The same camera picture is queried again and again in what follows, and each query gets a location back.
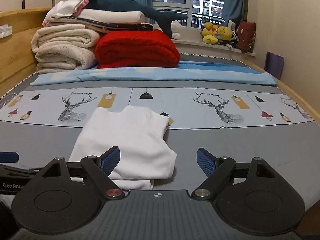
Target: crosshair symbol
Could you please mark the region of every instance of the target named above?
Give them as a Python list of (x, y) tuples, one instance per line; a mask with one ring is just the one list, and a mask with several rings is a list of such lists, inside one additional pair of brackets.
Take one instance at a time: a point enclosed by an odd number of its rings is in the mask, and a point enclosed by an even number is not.
[(153, 194), (153, 196), (155, 196), (156, 198), (160, 198), (160, 197), (162, 197), (164, 195), (159, 193), (159, 192), (157, 192), (157, 193)]

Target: shark plush toy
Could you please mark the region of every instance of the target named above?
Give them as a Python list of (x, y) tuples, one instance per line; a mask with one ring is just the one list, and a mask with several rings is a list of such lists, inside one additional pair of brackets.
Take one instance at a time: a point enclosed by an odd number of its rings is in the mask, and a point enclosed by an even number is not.
[(135, 0), (89, 0), (87, 9), (111, 11), (111, 12), (130, 12), (140, 11), (146, 17), (156, 20), (162, 31), (172, 39), (171, 22), (180, 19), (187, 19), (188, 16), (176, 12), (159, 12), (153, 8), (142, 5)]

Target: white plush toy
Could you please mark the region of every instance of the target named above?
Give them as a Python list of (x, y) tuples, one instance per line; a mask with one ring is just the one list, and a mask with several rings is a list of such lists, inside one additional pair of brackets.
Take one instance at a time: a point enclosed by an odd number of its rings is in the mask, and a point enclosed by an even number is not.
[(180, 30), (182, 29), (182, 25), (178, 21), (173, 21), (171, 23), (172, 30), (172, 38), (175, 40), (181, 40)]

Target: purple folder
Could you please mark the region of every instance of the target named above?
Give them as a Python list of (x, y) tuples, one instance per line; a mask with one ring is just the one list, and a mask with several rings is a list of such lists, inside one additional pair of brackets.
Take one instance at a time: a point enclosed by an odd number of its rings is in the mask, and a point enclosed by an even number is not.
[(275, 78), (280, 79), (283, 66), (284, 57), (275, 53), (267, 52), (266, 63), (264, 65), (265, 71), (273, 75)]

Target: wooden headboard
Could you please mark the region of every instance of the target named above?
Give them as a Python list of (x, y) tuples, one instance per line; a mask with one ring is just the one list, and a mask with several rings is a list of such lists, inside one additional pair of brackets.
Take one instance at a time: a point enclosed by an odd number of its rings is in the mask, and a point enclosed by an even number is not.
[(12, 26), (12, 35), (0, 39), (0, 97), (36, 71), (37, 62), (30, 43), (49, 10), (35, 8), (0, 13), (0, 26)]

